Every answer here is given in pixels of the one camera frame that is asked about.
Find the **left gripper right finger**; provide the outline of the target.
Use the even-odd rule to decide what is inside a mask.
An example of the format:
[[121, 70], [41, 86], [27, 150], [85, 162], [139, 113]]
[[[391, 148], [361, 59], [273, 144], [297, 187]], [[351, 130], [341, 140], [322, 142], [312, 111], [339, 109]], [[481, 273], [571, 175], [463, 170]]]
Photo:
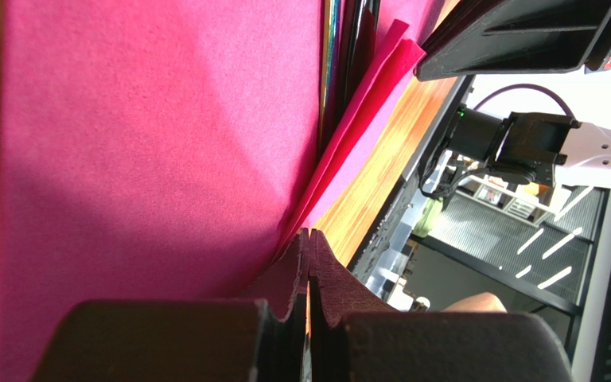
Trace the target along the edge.
[[360, 283], [309, 234], [315, 381], [569, 381], [561, 342], [532, 314], [408, 313]]

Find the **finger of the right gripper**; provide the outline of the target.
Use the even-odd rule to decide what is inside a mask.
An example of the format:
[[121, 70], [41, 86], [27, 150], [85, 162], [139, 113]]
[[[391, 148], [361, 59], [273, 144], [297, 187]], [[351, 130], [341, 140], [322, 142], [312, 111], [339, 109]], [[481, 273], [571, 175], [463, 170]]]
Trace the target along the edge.
[[460, 1], [422, 48], [422, 82], [600, 71], [611, 55], [611, 0]]

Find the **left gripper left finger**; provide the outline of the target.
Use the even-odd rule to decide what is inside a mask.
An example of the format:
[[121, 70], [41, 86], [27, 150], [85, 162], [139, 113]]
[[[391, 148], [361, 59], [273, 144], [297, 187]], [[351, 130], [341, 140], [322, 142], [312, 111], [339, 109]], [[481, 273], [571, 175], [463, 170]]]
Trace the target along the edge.
[[309, 236], [237, 298], [93, 300], [58, 325], [35, 381], [298, 381]]

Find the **magenta paper napkin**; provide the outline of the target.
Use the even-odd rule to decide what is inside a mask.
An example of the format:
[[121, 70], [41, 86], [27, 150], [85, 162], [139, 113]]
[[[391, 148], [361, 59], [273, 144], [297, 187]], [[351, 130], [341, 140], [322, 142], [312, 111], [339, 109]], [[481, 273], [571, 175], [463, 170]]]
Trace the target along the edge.
[[383, 1], [358, 123], [317, 159], [319, 1], [7, 1], [0, 381], [98, 298], [234, 295], [372, 152], [440, 1]]

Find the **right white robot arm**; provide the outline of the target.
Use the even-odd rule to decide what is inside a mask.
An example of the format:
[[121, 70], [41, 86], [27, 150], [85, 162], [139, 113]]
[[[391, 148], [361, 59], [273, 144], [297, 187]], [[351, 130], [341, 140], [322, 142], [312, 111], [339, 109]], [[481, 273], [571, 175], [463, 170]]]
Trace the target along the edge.
[[[421, 81], [482, 74], [567, 73], [611, 68], [611, 1], [462, 1], [422, 45]], [[454, 108], [426, 150], [430, 169], [451, 151], [480, 172], [518, 185], [611, 189], [611, 129], [562, 113], [513, 112], [497, 119]]]

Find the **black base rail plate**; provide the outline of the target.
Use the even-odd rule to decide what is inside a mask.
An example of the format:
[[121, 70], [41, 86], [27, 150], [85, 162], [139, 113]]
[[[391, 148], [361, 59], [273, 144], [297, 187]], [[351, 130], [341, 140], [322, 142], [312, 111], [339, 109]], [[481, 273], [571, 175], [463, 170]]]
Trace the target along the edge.
[[401, 161], [402, 173], [348, 262], [348, 270], [363, 284], [382, 285], [385, 279], [378, 274], [378, 268], [390, 270], [407, 262], [401, 251], [426, 201], [418, 190], [419, 173], [425, 167], [423, 157], [434, 134], [448, 124], [448, 114], [468, 99], [473, 80], [473, 76], [458, 77], [433, 116], [418, 119], [420, 123], [429, 123], [427, 131], [413, 148], [412, 155]]

